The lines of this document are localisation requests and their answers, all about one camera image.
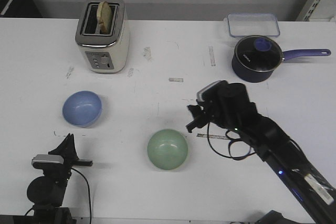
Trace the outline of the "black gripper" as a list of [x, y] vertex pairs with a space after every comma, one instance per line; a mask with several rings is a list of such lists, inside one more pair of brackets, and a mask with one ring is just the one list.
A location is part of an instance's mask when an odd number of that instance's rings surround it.
[[207, 102], [197, 102], [197, 105], [188, 105], [187, 109], [193, 117], [193, 120], [186, 125], [189, 133], [192, 133], [195, 128], [203, 128], [207, 123], [214, 123], [216, 126], [223, 128], [219, 105], [214, 98]]
[[59, 155], [64, 159], [63, 165], [52, 165], [43, 168], [43, 175], [53, 179], [54, 181], [67, 180], [71, 176], [71, 169], [74, 166], [91, 167], [93, 161], [91, 159], [80, 159], [75, 148], [74, 135], [69, 133], [65, 139], [52, 151], [50, 155]]

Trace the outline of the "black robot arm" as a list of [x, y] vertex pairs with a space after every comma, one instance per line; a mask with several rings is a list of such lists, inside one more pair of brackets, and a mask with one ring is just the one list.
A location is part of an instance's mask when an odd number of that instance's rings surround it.
[[206, 124], [239, 135], [277, 174], [315, 223], [335, 223], [335, 188], [309, 162], [302, 149], [272, 119], [257, 112], [242, 83], [215, 81], [188, 105], [192, 132]]
[[91, 167], [93, 161], [78, 157], [73, 134], [69, 133], [54, 150], [33, 157], [31, 165], [43, 171], [27, 188], [27, 198], [33, 203], [31, 223], [77, 223], [70, 209], [62, 206], [72, 172], [82, 176], [87, 184], [89, 223], [92, 222], [89, 182], [76, 167]]

